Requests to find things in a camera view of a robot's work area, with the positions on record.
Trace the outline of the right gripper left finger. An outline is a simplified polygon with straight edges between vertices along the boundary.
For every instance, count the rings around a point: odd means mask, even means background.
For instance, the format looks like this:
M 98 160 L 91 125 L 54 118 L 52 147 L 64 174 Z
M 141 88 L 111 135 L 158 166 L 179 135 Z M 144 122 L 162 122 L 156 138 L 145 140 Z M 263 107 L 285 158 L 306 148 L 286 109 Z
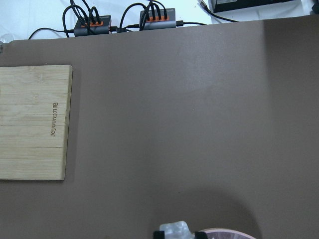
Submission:
M 165 239 L 165 232 L 164 231 L 154 231 L 153 232 L 153 239 Z

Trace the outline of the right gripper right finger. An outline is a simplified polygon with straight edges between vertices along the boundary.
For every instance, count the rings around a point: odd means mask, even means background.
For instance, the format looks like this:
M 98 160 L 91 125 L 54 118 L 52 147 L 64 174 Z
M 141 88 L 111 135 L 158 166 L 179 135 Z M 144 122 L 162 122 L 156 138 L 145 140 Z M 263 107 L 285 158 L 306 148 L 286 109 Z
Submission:
M 194 239 L 207 239 L 207 234 L 205 232 L 195 232 Z

